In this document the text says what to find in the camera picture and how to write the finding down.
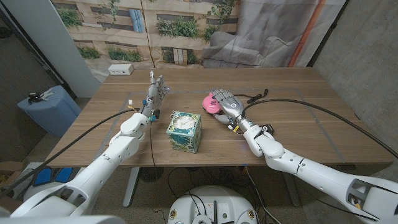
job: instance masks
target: printed backdrop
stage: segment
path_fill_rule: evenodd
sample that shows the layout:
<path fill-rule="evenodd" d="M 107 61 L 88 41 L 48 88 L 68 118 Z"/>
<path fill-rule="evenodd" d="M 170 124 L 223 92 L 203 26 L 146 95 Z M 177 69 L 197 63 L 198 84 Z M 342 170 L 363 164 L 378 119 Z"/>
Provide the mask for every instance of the printed backdrop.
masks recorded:
<path fill-rule="evenodd" d="M 52 0 L 92 74 L 304 67 L 345 0 Z"/>

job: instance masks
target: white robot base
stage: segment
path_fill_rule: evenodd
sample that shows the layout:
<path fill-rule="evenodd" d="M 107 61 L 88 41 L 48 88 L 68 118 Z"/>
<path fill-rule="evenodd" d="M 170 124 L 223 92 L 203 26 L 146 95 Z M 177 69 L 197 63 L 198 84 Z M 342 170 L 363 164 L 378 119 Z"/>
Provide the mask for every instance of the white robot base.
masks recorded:
<path fill-rule="evenodd" d="M 168 224 L 183 223 L 254 224 L 257 217 L 253 206 L 242 195 L 226 187 L 205 185 L 188 191 L 173 203 Z"/>

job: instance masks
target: tissue box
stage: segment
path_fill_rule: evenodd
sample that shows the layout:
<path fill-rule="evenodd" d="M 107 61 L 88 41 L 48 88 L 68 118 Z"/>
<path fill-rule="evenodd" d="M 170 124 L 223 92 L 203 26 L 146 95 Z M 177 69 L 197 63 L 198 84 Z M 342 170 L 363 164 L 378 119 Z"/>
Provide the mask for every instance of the tissue box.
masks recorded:
<path fill-rule="evenodd" d="M 197 153 L 201 138 L 200 114 L 176 111 L 166 134 L 173 149 Z"/>

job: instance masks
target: wooden table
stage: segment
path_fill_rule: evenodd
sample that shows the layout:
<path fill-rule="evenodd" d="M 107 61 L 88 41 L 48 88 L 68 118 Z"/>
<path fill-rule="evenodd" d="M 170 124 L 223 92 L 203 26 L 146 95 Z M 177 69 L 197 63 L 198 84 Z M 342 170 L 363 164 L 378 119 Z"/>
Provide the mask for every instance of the wooden table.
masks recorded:
<path fill-rule="evenodd" d="M 167 69 L 154 70 L 164 75 L 171 88 L 160 108 L 160 119 L 152 123 L 152 149 L 157 166 L 264 166 L 240 135 L 230 131 L 207 114 L 201 101 L 212 88 L 234 94 L 257 95 L 269 89 L 267 98 L 305 100 L 338 113 L 365 128 L 353 111 L 313 68 L 242 69 Z M 49 157 L 102 119 L 133 106 L 142 106 L 149 86 L 149 71 L 135 70 L 132 75 L 109 76 L 86 105 L 76 121 L 55 146 Z M 201 114 L 203 135 L 197 154 L 175 151 L 166 136 L 172 111 Z M 286 102 L 263 103 L 246 113 L 257 124 L 272 124 L 274 137 L 294 153 L 323 164 L 387 164 L 392 156 L 381 146 L 344 122 L 316 109 Z M 56 158 L 52 167 L 86 167 L 104 151 L 123 121 L 122 114 L 87 134 Z M 153 166 L 149 135 L 136 155 L 122 166 Z"/>

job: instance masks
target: wire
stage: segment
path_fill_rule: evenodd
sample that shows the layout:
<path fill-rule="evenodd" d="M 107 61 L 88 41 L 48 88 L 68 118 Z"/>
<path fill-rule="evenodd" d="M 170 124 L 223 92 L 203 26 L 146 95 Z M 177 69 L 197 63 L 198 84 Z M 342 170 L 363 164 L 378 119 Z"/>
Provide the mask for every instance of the wire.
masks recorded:
<path fill-rule="evenodd" d="M 37 168 L 35 168 L 34 170 L 30 171 L 28 174 L 26 174 L 25 176 L 21 177 L 20 179 L 18 179 L 17 181 L 15 181 L 12 185 L 10 185 L 5 191 L 1 192 L 0 194 L 0 198 L 3 198 L 4 196 L 6 196 L 10 191 L 12 191 L 15 187 L 17 187 L 20 183 L 22 183 L 24 180 L 26 180 L 28 177 L 30 177 L 31 175 L 34 175 L 36 173 L 38 173 L 40 170 L 42 170 L 49 162 L 53 161 L 55 158 L 57 158 L 60 154 L 62 154 L 63 152 L 65 152 L 67 149 L 69 149 L 72 145 L 74 145 L 76 142 L 78 142 L 82 137 L 84 137 L 86 134 L 88 134 L 90 131 L 94 130 L 96 127 L 98 127 L 99 125 L 103 124 L 104 122 L 107 122 L 108 120 L 119 116 L 123 113 L 127 113 L 130 111 L 134 111 L 133 109 L 129 109 L 129 110 L 125 110 L 122 112 L 119 112 L 117 114 L 114 114 L 102 121 L 100 121 L 98 124 L 94 125 L 93 127 L 91 127 L 89 130 L 85 131 L 83 134 L 81 134 L 79 137 L 77 137 L 75 140 L 73 140 L 71 143 L 69 143 L 69 145 L 65 146 L 63 149 L 61 149 L 59 152 L 57 152 L 54 156 L 52 156 L 50 159 L 46 160 L 45 162 L 43 162 L 41 165 L 39 165 Z"/>
<path fill-rule="evenodd" d="M 154 213 L 162 212 L 163 221 L 164 221 L 164 224 L 166 224 L 166 219 L 164 218 L 164 212 L 163 212 L 163 210 L 156 210 L 156 211 L 154 211 L 154 210 L 152 209 L 152 211 L 153 211 Z"/>
<path fill-rule="evenodd" d="M 191 194 L 191 193 L 190 193 L 190 195 L 191 195 L 191 197 L 192 197 L 192 196 L 194 196 L 194 197 L 197 197 L 197 198 L 199 198 L 199 200 L 200 200 L 201 204 L 203 205 L 203 208 L 205 209 L 205 215 L 207 215 L 207 213 L 206 213 L 206 207 L 205 207 L 205 204 L 204 204 L 204 203 L 203 203 L 203 201 L 200 199 L 200 197 L 198 197 L 198 196 L 196 196 L 196 195 L 194 195 L 194 194 Z"/>
<path fill-rule="evenodd" d="M 248 212 L 248 211 L 250 211 L 250 209 L 247 209 L 246 211 L 242 212 L 242 214 L 240 214 L 240 216 L 239 216 L 238 219 L 236 220 L 236 223 L 238 223 L 238 221 L 239 221 L 239 219 L 241 218 L 241 216 L 242 216 L 245 212 Z"/>
<path fill-rule="evenodd" d="M 256 185 L 255 185 L 255 183 L 254 183 L 254 181 L 253 181 L 253 179 L 251 178 L 251 176 L 250 176 L 250 174 L 249 174 L 249 168 L 248 168 L 248 167 L 246 167 L 246 172 L 248 173 L 248 176 L 249 176 L 251 182 L 253 183 L 254 188 L 256 189 L 256 192 L 257 192 L 257 194 L 258 194 L 258 196 L 259 196 L 259 199 L 260 199 L 262 208 L 264 209 L 264 211 L 266 211 L 266 213 L 267 213 L 273 220 L 275 220 L 275 222 L 277 222 L 278 224 L 280 224 L 280 222 L 279 222 L 273 215 L 271 215 L 271 213 L 268 212 L 268 210 L 267 210 L 266 207 L 264 206 L 264 204 L 263 204 L 263 202 L 262 202 L 262 200 L 261 200 L 261 198 L 260 198 L 260 193 L 259 193 L 259 191 L 258 191 L 258 189 L 257 189 L 257 187 L 256 187 Z"/>
<path fill-rule="evenodd" d="M 156 171 L 156 165 L 155 165 L 155 159 L 154 159 L 154 151 L 152 149 L 152 122 L 150 123 L 150 127 L 149 127 L 149 142 L 150 142 L 150 153 L 152 154 L 152 162 L 154 163 L 154 169 L 155 169 L 155 181 L 156 181 L 156 184 L 157 184 L 157 171 Z M 162 212 L 163 221 L 166 224 L 166 219 L 164 218 L 163 210 L 156 210 L 155 211 L 153 208 L 150 208 L 150 209 L 152 209 L 152 211 L 154 213 Z"/>
<path fill-rule="evenodd" d="M 326 202 L 324 202 L 324 201 L 322 201 L 322 200 L 316 198 L 315 196 L 313 196 L 310 192 L 308 192 L 307 190 L 305 190 L 305 188 L 304 188 L 303 186 L 301 186 L 301 184 L 299 184 L 297 181 L 295 181 L 295 183 L 296 183 L 298 186 L 300 186 L 307 194 L 309 194 L 311 197 L 313 197 L 315 200 L 317 200 L 317 201 L 319 201 L 319 202 L 321 202 L 321 203 L 324 203 L 325 205 L 328 205 L 328 206 L 330 206 L 330 207 L 332 207 L 332 208 L 335 208 L 335 209 L 337 209 L 337 210 L 340 210 L 340 211 L 342 211 L 342 212 L 346 212 L 346 213 L 349 213 L 349 214 L 352 214 L 352 215 L 356 215 L 356 216 L 359 216 L 359 217 L 362 217 L 362 218 L 366 218 L 366 219 L 368 219 L 368 220 L 372 220 L 372 221 L 375 221 L 375 222 L 378 221 L 377 219 L 374 219 L 374 218 L 371 218 L 371 217 L 367 217 L 366 215 L 360 215 L 360 214 L 358 214 L 358 213 L 351 212 L 351 211 L 347 211 L 347 210 L 338 208 L 338 207 L 336 207 L 336 206 L 330 205 L 329 203 L 326 203 Z"/>
<path fill-rule="evenodd" d="M 268 89 L 265 89 L 263 95 L 257 94 L 256 96 L 248 96 L 248 95 L 245 95 L 245 94 L 236 94 L 234 96 L 245 96 L 247 98 L 250 98 L 250 99 L 248 99 L 248 103 L 254 103 L 257 100 L 266 97 L 267 94 L 268 94 Z"/>
<path fill-rule="evenodd" d="M 189 193 L 189 196 L 191 196 L 191 198 L 192 198 L 192 200 L 193 200 L 193 203 L 195 203 L 195 205 L 197 206 L 197 209 L 198 209 L 198 215 L 201 215 L 201 213 L 200 213 L 200 210 L 199 210 L 199 207 L 198 207 L 198 204 L 197 204 L 197 202 L 196 202 L 196 201 L 193 199 L 191 192 L 190 192 L 190 191 L 188 191 L 188 193 Z"/>
<path fill-rule="evenodd" d="M 244 112 L 249 109 L 250 107 L 254 106 L 254 105 L 258 105 L 260 103 L 268 103 L 268 102 L 291 102 L 291 103 L 298 103 L 298 104 L 302 104 L 305 106 L 310 106 L 312 108 L 316 108 L 318 110 L 321 110 L 323 112 L 326 112 L 342 121 L 344 121 L 345 123 L 351 125 L 352 127 L 354 127 L 355 129 L 357 129 L 358 131 L 362 132 L 363 134 L 365 134 L 367 137 L 371 138 L 373 141 L 377 142 L 379 145 L 381 145 L 384 149 L 386 149 L 387 151 L 389 151 L 395 158 L 398 159 L 398 153 L 396 153 L 393 149 L 391 149 L 388 145 L 386 145 L 384 142 L 382 142 L 380 139 L 376 138 L 375 136 L 373 136 L 371 133 L 365 131 L 364 129 L 362 129 L 361 127 L 359 127 L 358 125 L 352 123 L 351 121 L 347 120 L 346 118 L 328 110 L 325 109 L 321 106 L 317 106 L 317 105 L 313 105 L 312 103 L 307 103 L 304 101 L 300 101 L 300 100 L 291 100 L 291 99 L 266 99 L 266 100 L 261 100 L 255 103 L 252 103 L 250 105 L 247 105 L 247 107 L 245 107 L 243 109 L 242 114 L 244 115 Z"/>
<path fill-rule="evenodd" d="M 258 222 L 258 224 L 260 224 L 259 214 L 256 211 L 254 211 L 254 212 L 256 213 L 257 222 Z"/>
<path fill-rule="evenodd" d="M 169 176 L 167 177 L 167 185 L 169 185 L 169 189 L 170 189 L 170 191 L 173 193 L 173 195 L 174 195 L 174 197 L 175 197 L 176 199 L 177 199 L 178 197 L 177 197 L 177 195 L 174 193 L 174 191 L 173 191 L 173 189 L 172 189 L 172 186 L 170 185 L 170 176 L 171 176 L 172 172 L 174 172 L 176 169 L 179 169 L 179 168 L 182 168 L 182 167 L 177 167 L 177 168 L 173 169 L 173 170 L 169 173 Z"/>
<path fill-rule="evenodd" d="M 155 168 L 155 181 L 157 181 L 157 171 L 156 171 L 156 165 L 155 165 L 155 159 L 154 159 L 154 150 L 152 149 L 152 122 L 150 123 L 150 127 L 149 127 L 149 142 L 150 142 L 150 153 L 152 154 L 152 162 L 154 163 L 154 168 Z"/>

